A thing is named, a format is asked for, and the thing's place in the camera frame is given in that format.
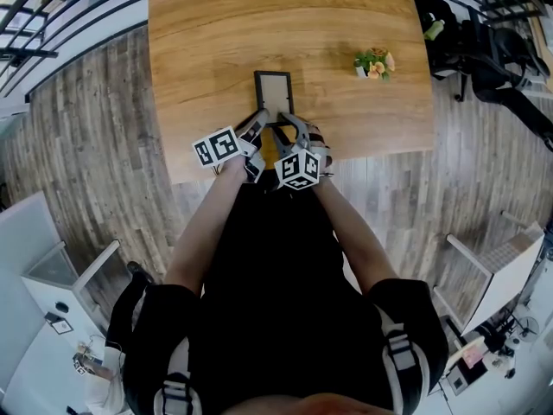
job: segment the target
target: small potted plant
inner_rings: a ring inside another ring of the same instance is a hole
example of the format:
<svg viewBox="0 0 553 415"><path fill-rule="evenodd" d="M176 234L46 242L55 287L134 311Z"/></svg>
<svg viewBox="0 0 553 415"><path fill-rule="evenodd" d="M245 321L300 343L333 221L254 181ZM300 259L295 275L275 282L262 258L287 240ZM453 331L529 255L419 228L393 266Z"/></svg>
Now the small potted plant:
<svg viewBox="0 0 553 415"><path fill-rule="evenodd" d="M362 79L388 80L390 73L396 70L396 64L390 52L382 48L371 48L365 53L357 53L353 65L357 75Z"/></svg>

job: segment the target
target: flower pot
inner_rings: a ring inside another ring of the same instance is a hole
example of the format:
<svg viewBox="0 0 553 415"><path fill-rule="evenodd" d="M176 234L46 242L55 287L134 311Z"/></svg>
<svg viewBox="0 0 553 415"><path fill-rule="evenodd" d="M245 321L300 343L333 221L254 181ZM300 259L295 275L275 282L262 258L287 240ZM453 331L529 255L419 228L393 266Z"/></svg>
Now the flower pot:
<svg viewBox="0 0 553 415"><path fill-rule="evenodd" d="M366 75L366 70L362 66L356 66L355 72L357 73L357 76L360 77L361 79L368 78Z"/></svg>

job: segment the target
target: wooden table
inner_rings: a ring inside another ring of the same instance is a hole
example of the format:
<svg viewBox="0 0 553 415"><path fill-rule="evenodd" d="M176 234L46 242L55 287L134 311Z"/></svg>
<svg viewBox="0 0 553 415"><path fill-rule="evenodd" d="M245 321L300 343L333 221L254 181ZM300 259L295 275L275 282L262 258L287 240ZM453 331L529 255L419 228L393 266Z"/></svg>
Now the wooden table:
<svg viewBox="0 0 553 415"><path fill-rule="evenodd" d="M431 149L429 67L413 0L149 0L154 94L172 183L212 176L190 144L257 109L253 71L291 72L296 114L334 157ZM355 53L388 48L391 81Z"/></svg>

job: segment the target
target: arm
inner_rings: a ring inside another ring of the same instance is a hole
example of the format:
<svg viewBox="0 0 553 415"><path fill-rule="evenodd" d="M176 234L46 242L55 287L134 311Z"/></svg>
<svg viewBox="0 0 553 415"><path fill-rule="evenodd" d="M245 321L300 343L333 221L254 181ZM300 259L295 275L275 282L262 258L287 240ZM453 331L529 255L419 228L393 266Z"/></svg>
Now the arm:
<svg viewBox="0 0 553 415"><path fill-rule="evenodd" d="M165 284L178 284L200 295L203 278L245 179L242 156L225 163L223 171L177 241L163 281Z"/></svg>
<svg viewBox="0 0 553 415"><path fill-rule="evenodd" d="M327 211L361 291L366 294L378 281L397 278L369 225L330 179L322 177L313 190Z"/></svg>

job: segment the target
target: wooden floor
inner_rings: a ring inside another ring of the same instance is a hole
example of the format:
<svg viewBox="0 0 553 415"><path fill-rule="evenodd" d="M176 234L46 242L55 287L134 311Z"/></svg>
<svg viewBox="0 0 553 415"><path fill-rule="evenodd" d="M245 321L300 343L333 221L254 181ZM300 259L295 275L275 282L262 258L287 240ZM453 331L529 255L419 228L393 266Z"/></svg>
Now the wooden floor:
<svg viewBox="0 0 553 415"><path fill-rule="evenodd" d="M401 276L443 284L462 313L482 278L446 245L446 234L480 252L515 233L499 217L502 209L544 222L553 206L553 154L506 109L471 93L456 103L457 89L455 78L433 82L434 151L339 162L334 181L375 229ZM553 118L550 102L540 107ZM142 262L159 278L210 184L169 184L146 28L92 51L39 87L31 113L3 143L3 161L13 201L44 190L81 270L119 239L123 261ZM114 266L98 280L96 292L107 303L124 284L120 278Z"/></svg>

